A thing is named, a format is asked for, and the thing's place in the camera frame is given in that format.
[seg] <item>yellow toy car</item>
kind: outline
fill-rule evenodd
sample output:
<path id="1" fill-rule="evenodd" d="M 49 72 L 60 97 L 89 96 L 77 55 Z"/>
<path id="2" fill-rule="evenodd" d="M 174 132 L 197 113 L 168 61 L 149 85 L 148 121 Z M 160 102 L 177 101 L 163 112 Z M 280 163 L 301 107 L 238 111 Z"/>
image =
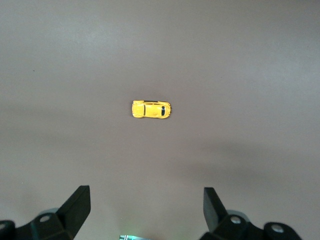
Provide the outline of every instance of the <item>yellow toy car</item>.
<path id="1" fill-rule="evenodd" d="M 170 112 L 170 103 L 166 101 L 134 100 L 132 104 L 132 115 L 135 118 L 165 119 L 170 116 Z"/>

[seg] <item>gray surface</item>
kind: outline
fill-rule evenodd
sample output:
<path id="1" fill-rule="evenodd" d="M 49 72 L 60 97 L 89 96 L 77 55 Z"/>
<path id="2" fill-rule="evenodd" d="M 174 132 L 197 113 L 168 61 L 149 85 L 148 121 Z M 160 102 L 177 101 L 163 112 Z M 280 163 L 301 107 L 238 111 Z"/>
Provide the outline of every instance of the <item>gray surface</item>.
<path id="1" fill-rule="evenodd" d="M 203 187 L 319 239 L 319 1 L 0 2 L 0 216 L 79 185 L 76 239 L 198 239 Z M 168 101 L 168 119 L 131 116 Z"/>

